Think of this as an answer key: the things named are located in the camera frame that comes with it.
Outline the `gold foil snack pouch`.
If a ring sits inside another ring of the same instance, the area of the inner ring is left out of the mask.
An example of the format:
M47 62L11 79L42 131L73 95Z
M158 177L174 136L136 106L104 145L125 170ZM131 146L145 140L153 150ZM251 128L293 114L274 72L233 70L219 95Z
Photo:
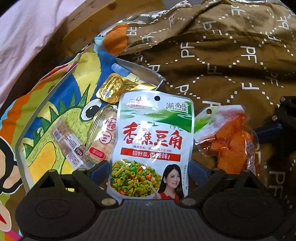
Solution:
M96 97L110 104L119 102L120 97L131 90L156 90L157 86L142 81L132 73L123 77L117 73L111 73L103 82L96 93Z

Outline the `silver metal tray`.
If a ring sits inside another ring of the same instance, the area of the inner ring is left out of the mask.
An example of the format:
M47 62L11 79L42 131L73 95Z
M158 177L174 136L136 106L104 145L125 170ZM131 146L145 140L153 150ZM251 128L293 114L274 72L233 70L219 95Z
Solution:
M104 52L77 55L72 68L37 101L16 142L16 161L26 192L48 169L69 174L80 166L73 154L65 155L58 146L56 124L65 121L76 138L86 144L95 115L107 105L98 97L98 91L107 78L116 74L154 87L164 81L150 68Z

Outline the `pink quilt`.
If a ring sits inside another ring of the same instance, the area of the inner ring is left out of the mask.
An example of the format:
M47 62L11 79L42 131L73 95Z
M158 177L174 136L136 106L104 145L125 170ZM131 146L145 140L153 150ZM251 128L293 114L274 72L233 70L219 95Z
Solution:
M1 104L28 64L82 1L17 1L1 16Z

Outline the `orange spicy snack packet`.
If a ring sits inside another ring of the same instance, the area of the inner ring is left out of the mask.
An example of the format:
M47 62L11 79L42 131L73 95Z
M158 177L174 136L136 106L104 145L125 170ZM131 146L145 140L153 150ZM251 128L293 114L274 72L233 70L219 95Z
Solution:
M215 157L216 167L228 174L249 170L256 175L260 145L255 131L246 125L241 105L204 109L195 117L194 143L205 157Z

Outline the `brown crispy snack bar packet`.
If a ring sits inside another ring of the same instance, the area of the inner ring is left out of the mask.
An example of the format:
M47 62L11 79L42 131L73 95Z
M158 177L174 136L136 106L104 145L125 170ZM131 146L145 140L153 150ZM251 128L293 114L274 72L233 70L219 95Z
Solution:
M66 125L63 118L54 125L51 135L70 165L74 169L80 168L84 164L85 146Z

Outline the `puffed rice cake packet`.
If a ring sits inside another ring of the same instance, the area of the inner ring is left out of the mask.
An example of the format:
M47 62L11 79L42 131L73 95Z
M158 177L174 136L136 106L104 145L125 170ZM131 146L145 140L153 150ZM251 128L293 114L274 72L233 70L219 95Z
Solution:
M116 137L117 109L108 104L95 116L89 130L85 158L98 164L111 160L111 151Z

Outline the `white green bean snack pouch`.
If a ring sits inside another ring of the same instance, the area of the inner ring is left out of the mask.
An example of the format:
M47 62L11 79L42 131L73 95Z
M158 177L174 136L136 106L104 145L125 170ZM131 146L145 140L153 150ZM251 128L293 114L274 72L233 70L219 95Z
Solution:
M119 101L107 193L125 199L172 199L188 193L194 142L191 99L152 90Z

